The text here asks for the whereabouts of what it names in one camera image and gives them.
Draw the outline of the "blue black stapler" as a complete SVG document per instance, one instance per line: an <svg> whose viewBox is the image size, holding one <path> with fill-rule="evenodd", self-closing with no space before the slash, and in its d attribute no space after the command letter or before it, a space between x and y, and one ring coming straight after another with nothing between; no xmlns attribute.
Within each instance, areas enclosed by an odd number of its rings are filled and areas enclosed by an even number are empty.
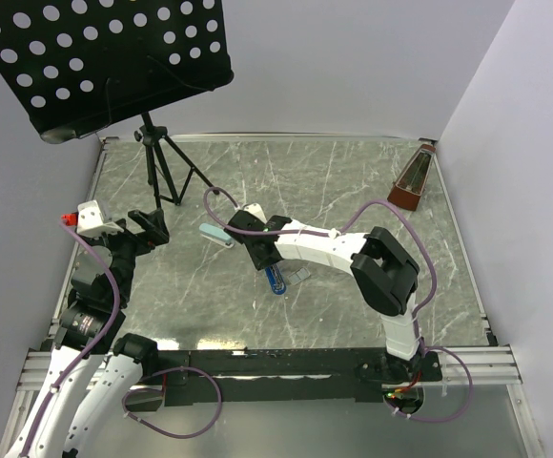
<svg viewBox="0 0 553 458"><path fill-rule="evenodd" d="M265 274L271 290L276 295L283 295L286 292L287 285L276 264L265 268Z"/></svg>

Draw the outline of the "staple strip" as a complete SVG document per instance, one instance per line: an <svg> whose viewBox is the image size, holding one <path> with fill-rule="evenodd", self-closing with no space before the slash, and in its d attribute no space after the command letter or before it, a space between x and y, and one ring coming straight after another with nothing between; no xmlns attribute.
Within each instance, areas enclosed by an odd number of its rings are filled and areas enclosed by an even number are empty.
<svg viewBox="0 0 553 458"><path fill-rule="evenodd" d="M291 285L299 284L311 276L307 268L302 267L288 276L288 281Z"/></svg>

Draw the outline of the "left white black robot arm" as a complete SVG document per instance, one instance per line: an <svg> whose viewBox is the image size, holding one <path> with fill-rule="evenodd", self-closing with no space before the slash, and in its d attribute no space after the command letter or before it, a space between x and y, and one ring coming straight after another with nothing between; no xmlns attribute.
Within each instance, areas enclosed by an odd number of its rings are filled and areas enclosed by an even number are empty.
<svg viewBox="0 0 553 458"><path fill-rule="evenodd" d="M44 382L9 457L79 457L96 439L110 410L136 383L160 369L155 341L116 335L125 320L138 257L167 243L164 212L132 210L134 233L96 200L62 216L61 227L81 248L61 313Z"/></svg>

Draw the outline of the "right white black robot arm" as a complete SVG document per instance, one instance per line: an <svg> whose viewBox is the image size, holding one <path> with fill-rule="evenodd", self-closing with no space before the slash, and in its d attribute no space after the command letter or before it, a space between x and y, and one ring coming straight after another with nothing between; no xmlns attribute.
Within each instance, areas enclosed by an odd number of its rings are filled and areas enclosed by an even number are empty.
<svg viewBox="0 0 553 458"><path fill-rule="evenodd" d="M341 234L284 216L262 221L246 210L236 211L224 229L246 247L258 270L282 260L303 260L351 275L382 320L389 372L408 380L420 370L412 317L420 268L387 229Z"/></svg>

